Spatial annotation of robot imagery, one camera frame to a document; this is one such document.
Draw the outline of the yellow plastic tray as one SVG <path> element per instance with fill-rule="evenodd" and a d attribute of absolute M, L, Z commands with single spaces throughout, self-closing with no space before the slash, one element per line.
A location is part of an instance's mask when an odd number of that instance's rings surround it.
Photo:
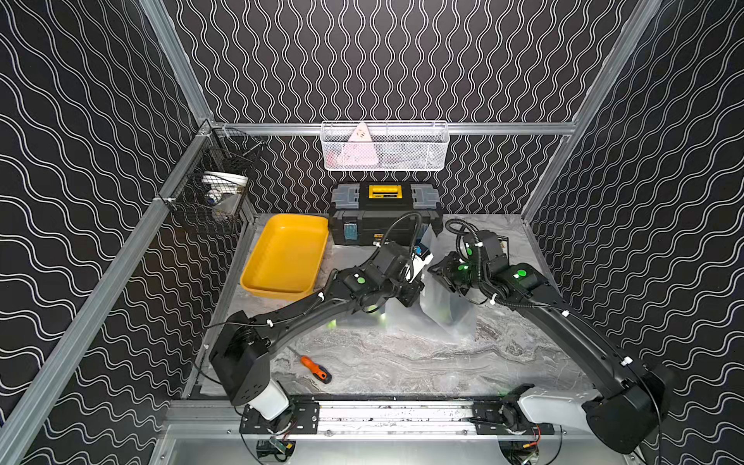
<path fill-rule="evenodd" d="M 269 218 L 248 258 L 240 286 L 260 298 L 296 301 L 314 289 L 329 239 L 323 216 L 277 214 Z"/>

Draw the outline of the clear zip-top bag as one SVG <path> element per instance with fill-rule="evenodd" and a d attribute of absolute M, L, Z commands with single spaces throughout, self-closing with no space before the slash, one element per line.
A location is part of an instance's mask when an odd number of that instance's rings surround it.
<path fill-rule="evenodd" d="M 325 255 L 317 276 L 315 290 L 319 291 L 327 281 L 333 269 L 348 269 L 366 261 L 374 252 L 375 246 L 346 246 L 331 244 L 325 248 Z M 353 315 L 338 317 L 336 329 L 375 329 L 382 331 L 387 325 L 381 325 L 379 315 L 386 313 L 385 307 L 371 314 L 358 312 Z"/>

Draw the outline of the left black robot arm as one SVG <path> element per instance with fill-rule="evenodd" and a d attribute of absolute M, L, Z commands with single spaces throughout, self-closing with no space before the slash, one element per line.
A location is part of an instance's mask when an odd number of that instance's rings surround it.
<path fill-rule="evenodd" d="M 333 269 L 323 288 L 310 296 L 255 317 L 228 317 L 208 359 L 232 406 L 249 405 L 266 420 L 279 417 L 290 401 L 271 378 L 276 355 L 298 337 L 340 317 L 373 313 L 388 300 L 412 306 L 424 289 L 420 275 L 432 259 L 423 245 L 387 242 L 360 265 Z"/>

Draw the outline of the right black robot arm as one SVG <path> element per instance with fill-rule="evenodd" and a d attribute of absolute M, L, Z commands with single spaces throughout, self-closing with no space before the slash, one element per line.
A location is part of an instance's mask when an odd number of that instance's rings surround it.
<path fill-rule="evenodd" d="M 581 416 L 602 443 L 627 455 L 662 430 L 677 382 L 668 366 L 633 358 L 575 312 L 540 271 L 513 265 L 502 247 L 505 236 L 459 219 L 445 228 L 455 235 L 455 249 L 429 272 L 451 293 L 467 296 L 476 289 L 548 335 L 598 391 L 582 403 Z"/>

